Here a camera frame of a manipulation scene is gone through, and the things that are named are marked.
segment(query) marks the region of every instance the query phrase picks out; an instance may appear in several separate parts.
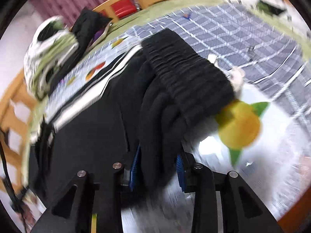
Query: green leaf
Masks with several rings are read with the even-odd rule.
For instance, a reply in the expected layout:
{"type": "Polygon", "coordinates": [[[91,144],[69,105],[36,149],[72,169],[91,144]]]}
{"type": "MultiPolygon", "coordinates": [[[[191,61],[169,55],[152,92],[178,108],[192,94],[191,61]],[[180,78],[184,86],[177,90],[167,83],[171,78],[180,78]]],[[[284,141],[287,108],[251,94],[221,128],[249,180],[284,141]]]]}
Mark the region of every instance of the green leaf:
{"type": "Polygon", "coordinates": [[[229,149],[230,152],[230,157],[231,157],[231,164],[232,166],[235,166],[236,162],[238,161],[238,157],[240,156],[240,153],[242,150],[234,150],[234,149],[229,149]]]}
{"type": "Polygon", "coordinates": [[[257,116],[261,116],[265,109],[268,107],[268,102],[260,102],[260,103],[253,103],[251,106],[257,116]]]}

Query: black cable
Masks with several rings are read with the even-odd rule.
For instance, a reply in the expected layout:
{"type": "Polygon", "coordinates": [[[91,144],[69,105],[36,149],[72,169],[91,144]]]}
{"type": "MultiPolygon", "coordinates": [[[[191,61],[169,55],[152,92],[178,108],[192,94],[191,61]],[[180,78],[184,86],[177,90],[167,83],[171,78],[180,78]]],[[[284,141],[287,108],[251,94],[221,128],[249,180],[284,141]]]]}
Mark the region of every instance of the black cable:
{"type": "Polygon", "coordinates": [[[7,190],[8,195],[10,196],[10,199],[12,200],[13,206],[18,209],[18,212],[21,214],[23,226],[25,229],[25,233],[27,233],[27,226],[26,221],[24,218],[24,210],[21,207],[20,202],[18,201],[16,194],[14,192],[12,182],[9,177],[9,172],[7,171],[7,160],[5,159],[4,150],[0,141],[0,157],[2,160],[3,170],[5,174],[5,178],[2,179],[5,189],[7,190]]]}

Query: red chair cushion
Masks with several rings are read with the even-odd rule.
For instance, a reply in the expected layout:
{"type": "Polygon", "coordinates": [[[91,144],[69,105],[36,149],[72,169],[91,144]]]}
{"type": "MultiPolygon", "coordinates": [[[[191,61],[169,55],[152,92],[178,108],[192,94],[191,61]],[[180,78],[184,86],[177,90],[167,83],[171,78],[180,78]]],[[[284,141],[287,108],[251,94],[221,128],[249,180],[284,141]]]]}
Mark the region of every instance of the red chair cushion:
{"type": "Polygon", "coordinates": [[[120,0],[111,5],[111,7],[119,18],[128,16],[137,11],[136,6],[132,3],[131,0],[120,0]]]}

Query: white cloth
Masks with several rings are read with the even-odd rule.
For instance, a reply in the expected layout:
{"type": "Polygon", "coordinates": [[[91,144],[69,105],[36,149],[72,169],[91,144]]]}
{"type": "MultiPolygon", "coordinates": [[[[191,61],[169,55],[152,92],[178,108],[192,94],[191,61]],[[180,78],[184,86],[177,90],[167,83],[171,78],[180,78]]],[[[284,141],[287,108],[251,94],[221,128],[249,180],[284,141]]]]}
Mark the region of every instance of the white cloth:
{"type": "Polygon", "coordinates": [[[79,44],[73,33],[67,29],[59,30],[50,38],[39,41],[38,36],[41,31],[51,22],[63,23],[62,16],[54,16],[45,20],[36,30],[32,43],[29,45],[24,57],[24,75],[27,89],[35,97],[43,98],[43,92],[48,91],[46,75],[55,67],[61,67],[64,62],[77,50],[79,44]]]}

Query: green object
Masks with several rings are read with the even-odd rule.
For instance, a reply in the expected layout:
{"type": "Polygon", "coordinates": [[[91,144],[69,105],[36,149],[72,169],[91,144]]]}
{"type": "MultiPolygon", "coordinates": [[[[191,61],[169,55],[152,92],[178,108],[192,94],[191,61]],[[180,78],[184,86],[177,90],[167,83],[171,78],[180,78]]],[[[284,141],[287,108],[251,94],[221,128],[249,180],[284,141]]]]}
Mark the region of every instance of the green object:
{"type": "Polygon", "coordinates": [[[54,21],[52,22],[53,28],[56,30],[63,30],[65,28],[64,23],[62,21],[54,21]]]}
{"type": "MultiPolygon", "coordinates": [[[[77,43],[75,35],[69,32],[68,34],[54,41],[54,43],[42,56],[31,83],[31,92],[36,96],[37,99],[41,99],[41,96],[44,95],[44,92],[38,87],[43,71],[49,66],[49,63],[52,62],[55,57],[63,52],[64,49],[72,46],[75,43],[77,43]]],[[[53,75],[55,75],[55,72],[59,69],[59,67],[57,65],[53,65],[51,69],[53,69],[53,75]]]]}
{"type": "Polygon", "coordinates": [[[234,149],[229,148],[229,152],[230,152],[230,157],[231,157],[231,165],[235,166],[242,150],[234,150],[234,149]]]}
{"type": "Polygon", "coordinates": [[[265,111],[265,109],[268,107],[268,102],[259,102],[259,103],[253,103],[251,106],[254,109],[254,112],[257,116],[261,116],[262,113],[265,111]]]}
{"type": "Polygon", "coordinates": [[[259,0],[259,2],[256,4],[256,7],[258,10],[261,10],[270,16],[273,16],[273,15],[279,16],[284,11],[287,11],[287,9],[283,10],[283,9],[277,8],[275,6],[272,6],[271,4],[263,2],[262,0],[259,0]]]}

